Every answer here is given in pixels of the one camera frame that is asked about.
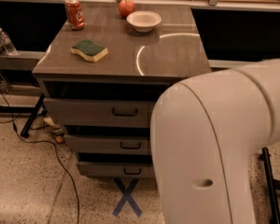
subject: plastic bottle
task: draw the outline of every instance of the plastic bottle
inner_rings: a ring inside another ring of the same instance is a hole
[[[9,35],[0,28],[0,42],[8,55],[16,55],[17,50],[9,38]]]

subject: soda can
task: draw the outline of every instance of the soda can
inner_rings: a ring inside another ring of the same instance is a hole
[[[78,0],[65,0],[65,11],[68,23],[73,30],[81,30],[85,26],[81,4]]]

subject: green and yellow sponge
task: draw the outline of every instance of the green and yellow sponge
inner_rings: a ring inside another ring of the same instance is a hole
[[[87,62],[95,63],[106,56],[108,49],[85,39],[76,43],[71,48],[71,52],[83,57]]]

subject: red apple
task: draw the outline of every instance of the red apple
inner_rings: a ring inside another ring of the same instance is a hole
[[[119,13],[122,18],[128,17],[134,12],[134,2],[132,0],[121,0],[119,2]]]

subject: white robotic arm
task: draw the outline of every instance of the white robotic arm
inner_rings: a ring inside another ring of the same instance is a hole
[[[280,140],[280,59],[174,84],[150,127],[166,224],[256,223],[248,164]]]

